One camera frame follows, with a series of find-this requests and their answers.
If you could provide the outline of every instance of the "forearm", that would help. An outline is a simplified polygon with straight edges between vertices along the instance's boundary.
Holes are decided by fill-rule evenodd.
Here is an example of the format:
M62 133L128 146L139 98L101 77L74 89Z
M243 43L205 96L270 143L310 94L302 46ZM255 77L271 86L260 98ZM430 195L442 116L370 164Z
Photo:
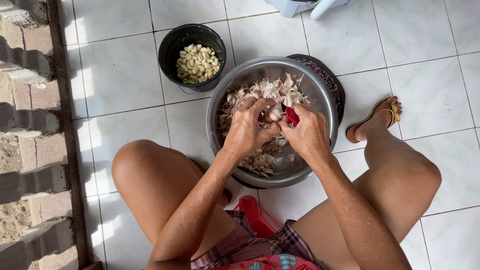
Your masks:
M218 198L238 162L222 151L218 153L212 166L159 233L149 265L158 269L159 265L171 265L170 262L190 263L203 240Z
M321 180L347 247L365 270L411 269L385 222L343 173L332 155L309 162Z

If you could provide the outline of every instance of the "thigh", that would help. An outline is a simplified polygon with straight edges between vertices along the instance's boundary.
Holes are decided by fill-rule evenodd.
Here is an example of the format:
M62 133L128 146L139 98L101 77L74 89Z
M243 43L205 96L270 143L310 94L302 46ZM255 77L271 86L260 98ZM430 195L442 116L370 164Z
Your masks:
M431 175L424 166L414 163L377 166L353 182L399 242L427 210L438 189L438 185L429 180ZM292 227L330 270L359 269L329 200L309 211Z
M154 245L158 234L202 173L184 154L152 141L139 140L118 151L112 164L112 176L143 233ZM194 258L216 245L236 225L217 205Z

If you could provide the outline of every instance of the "black bucket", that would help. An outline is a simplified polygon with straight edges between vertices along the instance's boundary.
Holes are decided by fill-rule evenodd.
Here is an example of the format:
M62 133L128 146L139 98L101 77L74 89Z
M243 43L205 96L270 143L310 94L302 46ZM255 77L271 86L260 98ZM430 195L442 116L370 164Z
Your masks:
M210 79L197 83L185 84L177 77L177 59L180 51L190 44L201 44L203 47L210 47L218 58L220 68ZM158 62L160 68L167 78L182 86L198 92L205 92L215 88L220 81L220 74L227 62L227 53L222 38L210 27L198 24L181 25L172 31L162 40L158 50Z

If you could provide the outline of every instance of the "hand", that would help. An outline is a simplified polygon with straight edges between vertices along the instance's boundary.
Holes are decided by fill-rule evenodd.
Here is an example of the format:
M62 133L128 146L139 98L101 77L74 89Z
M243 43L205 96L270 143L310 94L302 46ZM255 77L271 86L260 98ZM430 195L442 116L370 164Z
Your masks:
M280 127L276 122L270 124L267 129L258 123L258 116L265 107L275 104L276 102L271 98L261 98L258 101L254 97L248 98L233 115L232 126L222 150L241 160L280 133Z
M295 104L292 109L299 116L299 124L290 127L289 120L284 116L278 125L293 149L307 162L330 157L327 118L305 104Z

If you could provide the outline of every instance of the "leg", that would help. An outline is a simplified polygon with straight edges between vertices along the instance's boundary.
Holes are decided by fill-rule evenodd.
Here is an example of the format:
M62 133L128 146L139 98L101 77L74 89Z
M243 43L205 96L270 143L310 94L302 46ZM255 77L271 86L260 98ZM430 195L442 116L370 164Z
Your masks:
M386 108L392 101L389 99ZM358 140L368 138L365 159L369 169L353 184L401 242L430 206L441 177L426 157L387 131L390 118L389 112L377 113L355 132ZM359 269L328 200L292 227L330 270Z
M184 154L149 140L134 141L120 148L113 160L112 175L119 193L153 245L173 212L202 177ZM236 225L217 205L192 259L212 248Z

